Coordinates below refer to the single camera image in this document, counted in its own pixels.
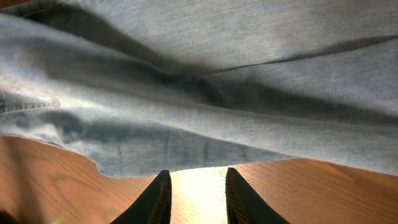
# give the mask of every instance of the wooden surface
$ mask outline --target wooden surface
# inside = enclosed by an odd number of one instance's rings
[[[397,177],[304,159],[235,167],[291,223],[398,223]],[[172,223],[226,223],[226,169],[173,172]],[[109,223],[153,178],[110,179],[78,154],[0,138],[0,210],[31,223]]]

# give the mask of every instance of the denim fabric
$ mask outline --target denim fabric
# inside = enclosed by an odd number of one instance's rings
[[[0,134],[113,177],[302,157],[398,174],[395,1],[222,2],[8,9]]]

